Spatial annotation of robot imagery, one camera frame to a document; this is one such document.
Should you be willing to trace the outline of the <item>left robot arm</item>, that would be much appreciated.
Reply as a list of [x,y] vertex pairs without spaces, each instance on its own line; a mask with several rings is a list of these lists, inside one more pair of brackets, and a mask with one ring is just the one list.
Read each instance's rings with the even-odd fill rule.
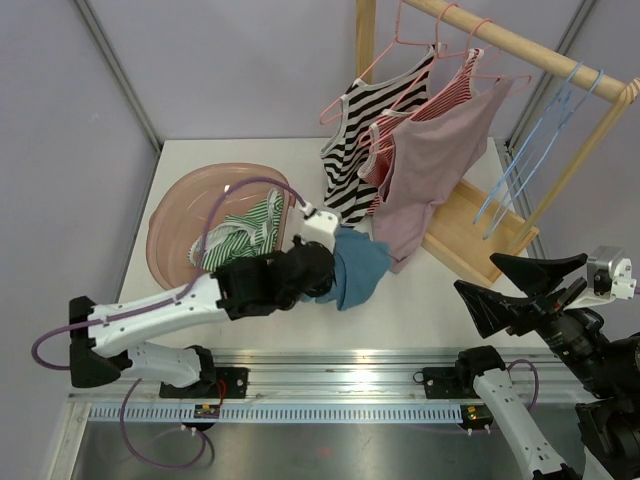
[[202,346],[167,347],[154,338],[202,324],[267,317],[304,297],[324,294],[334,279],[333,253],[300,239],[287,252],[232,261],[191,286],[134,302],[69,303],[71,384],[89,389],[121,378],[157,381],[162,398],[219,397],[224,382]]

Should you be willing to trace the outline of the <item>green striped tank top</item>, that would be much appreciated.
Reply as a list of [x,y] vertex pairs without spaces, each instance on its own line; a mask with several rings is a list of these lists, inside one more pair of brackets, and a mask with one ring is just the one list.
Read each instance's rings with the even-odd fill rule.
[[205,243],[202,237],[194,242],[188,255],[190,264],[213,272],[232,260],[272,252],[279,238],[283,207],[283,195],[272,188],[244,215],[226,215],[207,233]]

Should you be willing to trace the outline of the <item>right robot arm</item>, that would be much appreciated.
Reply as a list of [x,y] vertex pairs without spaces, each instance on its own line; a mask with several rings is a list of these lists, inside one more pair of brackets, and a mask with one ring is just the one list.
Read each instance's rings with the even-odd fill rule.
[[[480,336],[536,333],[592,398],[575,405],[585,451],[582,478],[638,478],[639,337],[608,339],[604,318],[594,310],[634,297],[637,281],[631,260],[622,249],[610,246],[559,260],[502,253],[490,259],[522,294],[508,297],[455,281]],[[508,394],[509,373],[494,348],[461,352],[453,375],[460,393],[479,396],[489,408],[524,478],[577,478],[529,411]]]

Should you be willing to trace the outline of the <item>teal tank top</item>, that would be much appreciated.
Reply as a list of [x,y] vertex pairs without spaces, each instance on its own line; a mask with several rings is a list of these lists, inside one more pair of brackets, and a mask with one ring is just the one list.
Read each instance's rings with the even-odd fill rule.
[[302,302],[334,302],[338,311],[357,307],[370,299],[391,268],[387,243],[374,241],[367,233],[346,227],[340,227],[337,232],[334,260],[330,290],[319,297],[303,295]]

